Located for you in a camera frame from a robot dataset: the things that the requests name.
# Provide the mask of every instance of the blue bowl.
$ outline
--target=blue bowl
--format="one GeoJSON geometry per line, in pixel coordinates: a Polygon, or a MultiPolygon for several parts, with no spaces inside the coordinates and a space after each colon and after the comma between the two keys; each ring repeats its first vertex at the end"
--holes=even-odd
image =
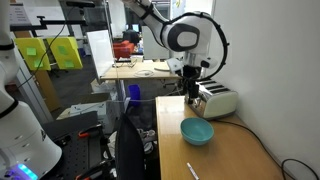
{"type": "Polygon", "coordinates": [[[180,124],[183,139],[190,144],[201,146],[213,137],[214,130],[208,121],[201,118],[187,118],[180,124]]]}

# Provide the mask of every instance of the white pen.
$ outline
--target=white pen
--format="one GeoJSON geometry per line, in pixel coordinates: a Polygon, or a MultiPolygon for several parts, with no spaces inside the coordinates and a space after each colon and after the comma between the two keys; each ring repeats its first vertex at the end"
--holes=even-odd
{"type": "Polygon", "coordinates": [[[193,168],[191,167],[190,163],[187,163],[188,168],[190,169],[193,177],[195,180],[199,180],[199,177],[197,176],[196,172],[194,172],[193,168]]]}

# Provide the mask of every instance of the wooden countertop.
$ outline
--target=wooden countertop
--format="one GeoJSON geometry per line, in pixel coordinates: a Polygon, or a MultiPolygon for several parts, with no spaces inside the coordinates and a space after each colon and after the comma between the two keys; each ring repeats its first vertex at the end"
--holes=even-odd
{"type": "MultiPolygon", "coordinates": [[[[202,180],[282,180],[281,170],[248,131],[210,122],[214,136],[204,146],[193,146],[180,134],[180,123],[197,117],[182,96],[157,97],[157,122],[161,178],[193,180],[191,164],[202,180]]],[[[236,116],[221,119],[243,124],[236,116]]]]}
{"type": "Polygon", "coordinates": [[[128,80],[128,79],[179,79],[180,77],[170,72],[157,71],[154,68],[169,70],[166,62],[141,63],[137,62],[132,68],[127,63],[117,63],[119,68],[110,68],[108,72],[102,76],[101,80],[128,80]],[[141,70],[150,70],[154,74],[151,77],[136,77],[135,73],[141,70]]]}

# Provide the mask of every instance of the toaster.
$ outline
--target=toaster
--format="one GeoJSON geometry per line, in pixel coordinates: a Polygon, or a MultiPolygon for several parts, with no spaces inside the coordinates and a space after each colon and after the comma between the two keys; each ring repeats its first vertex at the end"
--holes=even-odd
{"type": "Polygon", "coordinates": [[[201,118],[210,120],[225,117],[235,112],[238,93],[214,81],[197,82],[198,98],[193,99],[189,107],[201,118]]]}

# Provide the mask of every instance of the blue light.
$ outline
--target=blue light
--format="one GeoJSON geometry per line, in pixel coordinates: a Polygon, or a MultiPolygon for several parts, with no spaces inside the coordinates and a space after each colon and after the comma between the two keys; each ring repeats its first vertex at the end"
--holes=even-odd
{"type": "Polygon", "coordinates": [[[36,174],[34,174],[29,168],[27,168],[27,166],[25,166],[23,164],[18,164],[18,168],[24,174],[26,174],[31,180],[37,180],[38,179],[38,176],[36,174]]]}

